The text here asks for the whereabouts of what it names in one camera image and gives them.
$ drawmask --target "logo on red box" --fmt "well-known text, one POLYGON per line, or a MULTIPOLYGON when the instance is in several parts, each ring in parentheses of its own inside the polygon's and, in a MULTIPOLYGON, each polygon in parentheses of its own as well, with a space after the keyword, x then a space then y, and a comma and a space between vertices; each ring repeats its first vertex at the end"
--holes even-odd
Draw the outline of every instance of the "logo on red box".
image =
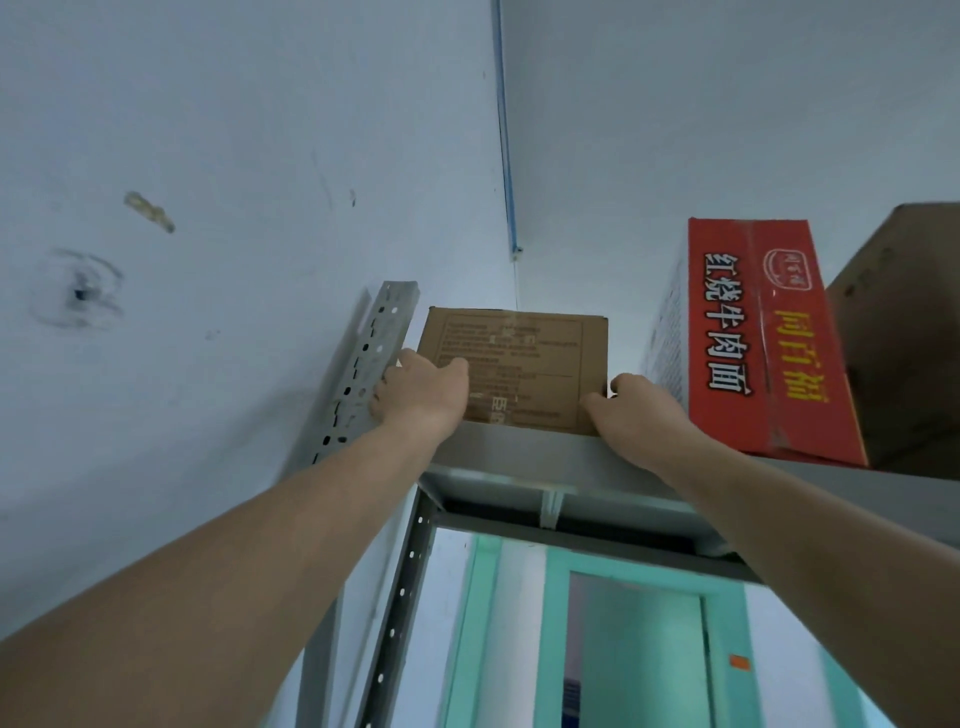
POLYGON ((763 272, 778 288, 791 291, 808 291, 813 288, 810 266, 806 255, 800 251, 776 248, 763 257, 763 272))

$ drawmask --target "cardboard box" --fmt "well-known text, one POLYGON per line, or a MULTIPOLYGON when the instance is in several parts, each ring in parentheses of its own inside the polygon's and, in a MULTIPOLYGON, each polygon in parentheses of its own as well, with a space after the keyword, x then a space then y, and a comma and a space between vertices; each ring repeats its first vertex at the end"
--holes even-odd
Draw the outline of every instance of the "cardboard box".
POLYGON ((466 419, 595 435, 580 405, 607 394, 607 319, 477 308, 435 308, 420 354, 470 363, 466 419))
POLYGON ((960 203, 901 205, 828 293, 873 465, 960 478, 960 203))
POLYGON ((644 371, 732 448, 866 465, 804 220, 691 219, 644 371))

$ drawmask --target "hand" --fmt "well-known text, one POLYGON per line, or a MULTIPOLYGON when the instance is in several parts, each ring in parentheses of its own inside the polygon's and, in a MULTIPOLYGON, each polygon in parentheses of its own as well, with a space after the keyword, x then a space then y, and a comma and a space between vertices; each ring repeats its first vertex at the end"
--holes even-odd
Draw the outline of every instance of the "hand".
POLYGON ((469 396, 468 364, 456 358, 442 369, 409 349, 400 366, 389 367, 370 400, 373 416, 384 423, 412 427, 436 447, 464 419, 469 396))
POLYGON ((620 457, 663 479, 674 463, 707 439, 670 394, 645 376, 622 374, 611 382, 614 397, 591 393, 581 404, 620 457))

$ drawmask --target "red cardboard box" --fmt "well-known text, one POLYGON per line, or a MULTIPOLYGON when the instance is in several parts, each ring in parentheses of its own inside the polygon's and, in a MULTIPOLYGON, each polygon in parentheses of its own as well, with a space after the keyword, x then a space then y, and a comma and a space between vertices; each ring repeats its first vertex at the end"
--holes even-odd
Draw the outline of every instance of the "red cardboard box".
POLYGON ((805 220, 691 219, 645 374, 711 437, 867 464, 805 220))

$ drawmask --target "green door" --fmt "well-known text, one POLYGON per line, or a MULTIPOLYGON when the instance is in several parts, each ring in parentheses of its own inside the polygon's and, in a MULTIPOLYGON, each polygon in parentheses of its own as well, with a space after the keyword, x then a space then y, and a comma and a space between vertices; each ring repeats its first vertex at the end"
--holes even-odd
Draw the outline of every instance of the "green door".
POLYGON ((580 728, 710 728, 698 595, 583 579, 580 728))

